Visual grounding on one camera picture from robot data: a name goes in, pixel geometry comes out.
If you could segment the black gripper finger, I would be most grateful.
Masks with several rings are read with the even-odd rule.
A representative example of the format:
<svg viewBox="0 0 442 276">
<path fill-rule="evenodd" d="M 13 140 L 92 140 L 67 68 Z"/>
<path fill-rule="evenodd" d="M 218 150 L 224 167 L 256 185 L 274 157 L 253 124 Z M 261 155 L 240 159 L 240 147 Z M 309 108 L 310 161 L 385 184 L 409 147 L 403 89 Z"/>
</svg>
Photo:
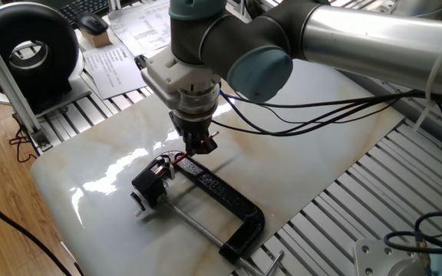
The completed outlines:
<svg viewBox="0 0 442 276">
<path fill-rule="evenodd" d="M 188 133 L 184 137 L 186 152 L 191 156 L 199 154 L 202 149 L 201 140 L 202 137 L 198 133 Z"/>
<path fill-rule="evenodd" d="M 209 154 L 217 148 L 217 144 L 214 141 L 214 135 L 208 136 L 206 139 L 200 142 L 200 153 Z"/>
</svg>

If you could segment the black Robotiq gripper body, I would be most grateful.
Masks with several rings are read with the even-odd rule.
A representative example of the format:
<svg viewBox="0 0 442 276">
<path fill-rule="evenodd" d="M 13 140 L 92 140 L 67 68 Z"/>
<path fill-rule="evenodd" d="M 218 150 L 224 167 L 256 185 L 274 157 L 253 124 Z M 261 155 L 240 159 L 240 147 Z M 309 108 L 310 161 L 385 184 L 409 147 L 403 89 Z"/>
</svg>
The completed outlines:
<svg viewBox="0 0 442 276">
<path fill-rule="evenodd" d="M 177 115 L 174 111 L 170 111 L 169 116 L 174 128 L 184 140 L 191 138 L 195 141 L 201 141 L 209 136 L 209 125 L 212 121 L 211 117 L 201 120 L 187 120 Z"/>
</svg>

